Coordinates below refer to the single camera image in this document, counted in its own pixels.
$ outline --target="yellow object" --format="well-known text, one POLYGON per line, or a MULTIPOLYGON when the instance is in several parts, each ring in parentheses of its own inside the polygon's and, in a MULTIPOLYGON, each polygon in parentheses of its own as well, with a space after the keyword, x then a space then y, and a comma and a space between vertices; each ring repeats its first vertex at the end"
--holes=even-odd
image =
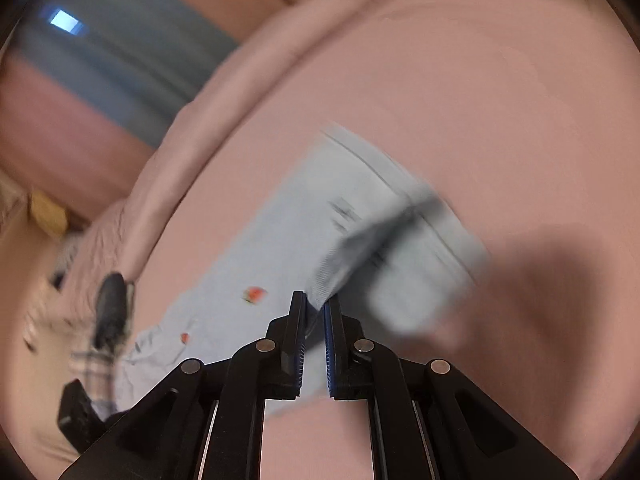
POLYGON ((31 192, 31 218, 53 238, 62 238, 69 229, 66 210, 41 191, 31 192))

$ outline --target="gray stripe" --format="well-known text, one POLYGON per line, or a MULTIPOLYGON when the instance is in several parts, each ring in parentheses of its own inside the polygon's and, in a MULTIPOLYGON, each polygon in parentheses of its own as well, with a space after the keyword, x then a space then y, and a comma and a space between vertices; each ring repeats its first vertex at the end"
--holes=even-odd
POLYGON ((180 0, 37 0, 17 35, 40 70, 151 146, 237 43, 180 0), (62 9, 84 24, 54 27, 62 9))

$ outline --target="folded fabric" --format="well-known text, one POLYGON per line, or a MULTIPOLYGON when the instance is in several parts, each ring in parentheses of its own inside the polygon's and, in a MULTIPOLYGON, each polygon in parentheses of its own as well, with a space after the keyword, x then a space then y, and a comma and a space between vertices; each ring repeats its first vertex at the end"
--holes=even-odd
MULTIPOLYGON (((200 283, 138 336, 118 366, 116 405, 130 408, 184 359, 220 361, 261 338, 294 290, 309 293, 311 329, 329 296, 345 283, 353 290, 356 270, 371 278, 355 283, 366 285, 359 293, 373 317, 398 333, 418 328, 468 283, 467 267, 483 254, 428 184, 332 128, 200 283)), ((324 380, 316 361, 305 365, 305 394, 324 380)))

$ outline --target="pink bed sheet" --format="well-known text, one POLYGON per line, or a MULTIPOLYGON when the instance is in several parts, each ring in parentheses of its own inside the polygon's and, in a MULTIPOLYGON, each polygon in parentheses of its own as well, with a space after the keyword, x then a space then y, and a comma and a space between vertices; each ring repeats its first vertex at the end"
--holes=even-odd
MULTIPOLYGON (((638 102, 630 38, 569 1, 308 0, 180 113, 127 200, 116 266, 138 278, 134 331, 337 122, 431 182, 493 257, 399 350, 449 358, 598 478, 640 413, 638 102)), ((357 402, 272 418, 262 478, 371 478, 366 435, 357 402)))

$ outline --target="gray fabric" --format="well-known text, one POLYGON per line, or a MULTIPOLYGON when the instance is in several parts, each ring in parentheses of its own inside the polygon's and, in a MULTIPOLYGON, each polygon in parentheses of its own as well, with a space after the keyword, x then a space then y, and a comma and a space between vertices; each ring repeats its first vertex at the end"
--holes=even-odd
MULTIPOLYGON (((449 304, 483 255, 428 184, 334 128, 200 283, 138 336, 116 373, 118 409, 130 408, 184 359, 223 360, 263 337, 270 320, 287 313, 294 290, 308 292, 317 314, 342 288, 345 313, 372 320, 367 335, 367 327, 382 326, 402 336, 449 304), (250 286, 266 291, 257 304, 243 299, 250 286)), ((326 377, 322 324, 311 318, 304 396, 326 377)))
POLYGON ((147 144, 237 46, 180 0, 36 0, 16 35, 38 69, 147 144), (75 36, 49 23, 64 10, 75 36))

